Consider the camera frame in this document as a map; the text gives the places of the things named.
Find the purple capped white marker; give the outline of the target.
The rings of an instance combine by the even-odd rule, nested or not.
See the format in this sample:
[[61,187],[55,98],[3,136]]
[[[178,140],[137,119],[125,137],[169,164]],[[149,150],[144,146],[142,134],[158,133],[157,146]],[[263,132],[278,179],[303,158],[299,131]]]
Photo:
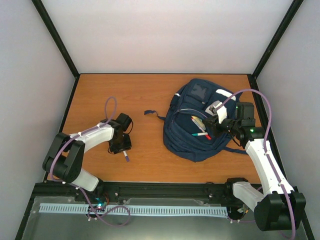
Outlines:
[[128,156],[128,154],[127,154],[126,151],[123,151],[123,155],[124,155],[124,157],[125,157],[125,160],[126,160],[127,162],[129,162],[130,159],[129,159],[129,156]]

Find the red capped white marker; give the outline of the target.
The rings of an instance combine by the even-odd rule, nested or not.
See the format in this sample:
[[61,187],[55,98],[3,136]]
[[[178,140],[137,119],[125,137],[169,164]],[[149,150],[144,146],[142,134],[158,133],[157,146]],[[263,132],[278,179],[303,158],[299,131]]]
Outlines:
[[[201,133],[207,132],[206,129],[203,129],[201,126],[199,126],[199,125],[197,124],[197,122],[192,118],[192,116],[191,116],[191,121],[199,128],[199,130],[201,131]],[[212,140],[212,138],[211,138],[209,135],[205,135],[205,137],[206,137],[208,140]]]

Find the green capped white marker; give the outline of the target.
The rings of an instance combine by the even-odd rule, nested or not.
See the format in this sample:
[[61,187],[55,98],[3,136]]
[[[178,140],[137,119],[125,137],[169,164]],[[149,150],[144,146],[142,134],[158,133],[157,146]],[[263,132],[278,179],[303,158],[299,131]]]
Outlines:
[[192,133],[192,136],[198,137],[198,136],[207,136],[208,133],[207,132],[200,132],[200,133]]

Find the navy blue student backpack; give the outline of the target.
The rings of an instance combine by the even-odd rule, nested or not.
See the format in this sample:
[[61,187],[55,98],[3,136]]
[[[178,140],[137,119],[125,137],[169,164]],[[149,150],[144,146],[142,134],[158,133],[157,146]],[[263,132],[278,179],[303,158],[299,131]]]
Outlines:
[[163,121],[164,146],[173,154],[195,163],[221,151],[246,154],[244,150],[227,146],[232,140],[229,134],[222,134],[220,137],[208,134],[212,140],[205,136],[192,136],[201,131],[192,122],[191,116],[202,120],[211,117],[212,115],[205,112],[206,108],[213,102],[220,101],[225,103],[227,116],[233,119],[240,96],[214,82],[193,78],[173,95],[166,116],[159,117]]

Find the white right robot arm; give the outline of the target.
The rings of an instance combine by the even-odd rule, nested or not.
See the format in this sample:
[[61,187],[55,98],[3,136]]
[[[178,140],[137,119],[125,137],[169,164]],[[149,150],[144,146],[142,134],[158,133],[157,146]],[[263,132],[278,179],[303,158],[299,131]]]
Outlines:
[[212,116],[203,124],[215,137],[230,134],[251,158],[259,176],[262,191],[245,180],[231,184],[234,197],[246,204],[254,213],[254,220],[261,231],[280,231],[299,228],[306,199],[288,183],[272,153],[270,142],[265,139],[263,127],[256,126],[254,105],[238,102],[235,119],[227,116],[222,102],[215,101],[209,108]]

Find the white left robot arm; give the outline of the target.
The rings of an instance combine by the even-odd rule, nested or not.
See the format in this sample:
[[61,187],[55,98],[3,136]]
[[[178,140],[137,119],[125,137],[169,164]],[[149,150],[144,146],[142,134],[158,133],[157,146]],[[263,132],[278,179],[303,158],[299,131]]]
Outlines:
[[55,136],[42,168],[52,178],[82,188],[92,201],[99,201],[104,195],[103,181],[83,169],[84,155],[88,150],[108,142],[109,153],[122,153],[129,161],[127,151],[131,149],[132,143],[126,131],[132,125],[132,119],[121,113],[116,119],[105,119],[79,133],[60,132]]

